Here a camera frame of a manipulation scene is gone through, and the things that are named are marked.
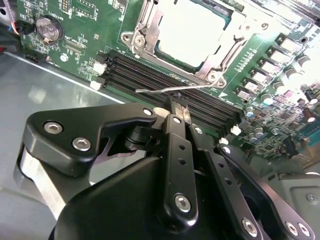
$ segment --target electrolytic capacitor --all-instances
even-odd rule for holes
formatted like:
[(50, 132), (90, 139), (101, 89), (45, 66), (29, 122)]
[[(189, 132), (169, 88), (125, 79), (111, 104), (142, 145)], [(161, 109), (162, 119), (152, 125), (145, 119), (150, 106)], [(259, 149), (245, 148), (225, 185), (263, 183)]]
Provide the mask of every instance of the electrolytic capacitor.
[(312, 70), (314, 67), (312, 61), (308, 56), (302, 56), (297, 60), (297, 63), (304, 71)]
[(288, 90), (288, 88), (284, 85), (282, 81), (277, 81), (272, 86), (275, 89), (276, 93), (279, 95), (284, 94)]
[(316, 104), (318, 102), (318, 98), (314, 95), (311, 89), (306, 90), (304, 95), (310, 104)]
[(254, 108), (252, 106), (247, 106), (245, 108), (245, 115), (248, 117), (248, 118), (252, 118), (254, 116)]
[(264, 129), (262, 127), (257, 127), (255, 130), (254, 130), (254, 133), (255, 133), (255, 137), (257, 139), (263, 137), (264, 135)]
[(292, 83), (301, 82), (303, 80), (303, 75), (294, 68), (287, 70), (285, 75)]
[(271, 104), (274, 103), (274, 100), (272, 99), (272, 96), (268, 93), (263, 94), (261, 96), (261, 100), (263, 101), (263, 104), (266, 106), (270, 106)]
[(304, 115), (305, 120), (308, 123), (312, 123), (316, 120), (315, 115), (312, 113), (312, 111), (309, 108), (303, 109), (302, 113)]
[(255, 143), (256, 141), (258, 141), (258, 138), (256, 138), (255, 134), (254, 133), (250, 133), (249, 134), (249, 142), (250, 143)]

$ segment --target cable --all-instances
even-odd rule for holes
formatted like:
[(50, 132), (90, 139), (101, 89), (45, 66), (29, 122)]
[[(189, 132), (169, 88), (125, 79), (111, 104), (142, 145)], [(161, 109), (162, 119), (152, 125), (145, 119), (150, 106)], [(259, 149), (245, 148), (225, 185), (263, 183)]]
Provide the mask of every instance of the cable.
[(14, 22), (11, 22), (11, 27), (12, 27), (13, 32), (14, 32), (15, 34), (19, 35), (19, 33), (18, 33), (17, 29), (16, 29), (16, 25), (15, 25)]

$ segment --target black dimm slot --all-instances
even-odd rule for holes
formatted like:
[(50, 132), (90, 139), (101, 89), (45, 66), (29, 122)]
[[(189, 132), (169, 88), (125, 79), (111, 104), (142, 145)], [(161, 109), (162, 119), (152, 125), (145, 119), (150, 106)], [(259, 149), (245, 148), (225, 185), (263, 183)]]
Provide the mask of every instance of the black dimm slot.
[[(125, 58), (125, 56), (123, 55), (119, 55), (117, 57), (117, 60), (120, 60), (120, 61), (117, 61), (118, 63), (120, 63), (121, 65), (125, 66), (126, 62), (128, 61), (127, 59), (123, 59)], [(132, 65), (132, 67), (130, 69), (132, 69), (133, 71), (135, 72), (142, 72), (140, 74), (143, 74), (145, 75), (146, 77), (150, 78), (150, 82), (148, 82), (148, 85), (150, 86), (150, 84), (153, 82), (153, 81), (157, 81), (161, 84), (161, 86), (159, 87), (154, 87), (153, 89), (154, 90), (158, 90), (158, 89), (163, 89), (163, 88), (167, 88), (167, 87), (180, 87), (180, 86), (184, 86), (184, 84), (182, 82), (179, 82), (171, 77), (167, 77), (165, 78), (165, 75), (163, 74), (157, 74), (155, 76), (155, 73), (152, 72), (152, 69), (151, 68), (148, 68), (148, 67), (145, 67), (144, 65), (137, 65), (136, 67), (134, 67), (135, 65)], [(198, 99), (200, 97), (199, 95), (199, 92), (198, 90), (195, 90), (195, 89), (192, 89), (192, 90), (184, 90), (183, 91), (183, 94), (187, 97), (190, 97), (190, 98), (196, 98)], [(209, 104), (211, 107), (213, 108), (217, 108), (217, 107), (220, 107), (219, 110), (225, 112), (226, 114), (230, 114), (230, 112), (228, 111), (232, 111), (231, 114), (235, 114), (237, 113), (238, 109), (236, 108), (236, 111), (235, 111), (235, 107), (227, 104), (227, 103), (224, 103), (218, 99), (215, 99), (214, 97), (211, 97), (211, 96), (207, 96), (205, 93), (202, 94), (201, 96), (203, 98), (203, 103), (206, 103), (206, 104)]]
[[(182, 82), (117, 52), (110, 54), (106, 63), (109, 67), (106, 71), (108, 86), (117, 88), (154, 106), (161, 107), (170, 92), (134, 94), (135, 90), (159, 90), (184, 86)], [(218, 133), (221, 137), (228, 134), (229, 129), (238, 124), (243, 117), (241, 109), (199, 90), (183, 90), (181, 94), (188, 97), (192, 122)]]
[[(113, 71), (117, 71), (118, 73), (122, 74), (123, 76), (125, 75), (125, 74), (123, 74), (125, 71), (121, 71), (117, 66), (115, 66), (113, 68)], [(141, 82), (139, 80), (140, 76), (137, 73), (133, 73), (133, 72), (127, 72), (127, 73), (130, 74), (131, 80)], [(148, 82), (148, 88), (159, 89), (159, 88), (163, 88), (163, 87), (164, 86), (161, 86), (160, 84), (156, 84), (154, 81)], [(218, 110), (216, 110), (214, 108), (207, 108), (207, 109), (209, 110), (209, 112), (207, 112), (207, 114), (210, 114), (210, 115), (214, 116), (215, 118), (222, 120), (223, 123), (225, 123), (230, 117), (232, 117), (232, 115), (230, 115), (230, 114), (228, 114), (229, 117), (225, 117), (225, 116), (221, 115), (221, 113)]]

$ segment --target black mechanical linkage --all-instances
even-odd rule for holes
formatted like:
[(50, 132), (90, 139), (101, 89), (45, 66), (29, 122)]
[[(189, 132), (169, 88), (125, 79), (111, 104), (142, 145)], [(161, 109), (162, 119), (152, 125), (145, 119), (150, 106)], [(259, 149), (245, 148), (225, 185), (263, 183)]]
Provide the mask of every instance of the black mechanical linkage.
[[(51, 240), (315, 239), (246, 165), (245, 153), (230, 145), (213, 148), (188, 118), (188, 106), (169, 101), (174, 114), (167, 116), (131, 103), (29, 117), (14, 175), (21, 187), (23, 181), (36, 185), (40, 195), (34, 197), (56, 217)], [(94, 163), (136, 150), (145, 157), (89, 183)]]

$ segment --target screw hole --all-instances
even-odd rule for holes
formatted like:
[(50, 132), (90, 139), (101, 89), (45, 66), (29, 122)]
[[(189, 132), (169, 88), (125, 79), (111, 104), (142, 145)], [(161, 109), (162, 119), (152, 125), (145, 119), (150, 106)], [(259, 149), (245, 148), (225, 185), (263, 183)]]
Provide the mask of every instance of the screw hole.
[(306, 36), (300, 39), (300, 43), (302, 44), (305, 44), (307, 41), (308, 41), (308, 38)]
[(2, 15), (7, 15), (6, 10), (4, 10), (3, 8), (0, 8), (0, 13), (1, 13)]
[(232, 181), (230, 181), (229, 178), (225, 178), (224, 180), (225, 180), (225, 182), (226, 182), (228, 185), (231, 185), (231, 184), (232, 184)]
[(181, 165), (186, 165), (186, 161), (183, 160), (182, 158), (179, 158), (179, 163), (180, 163)]

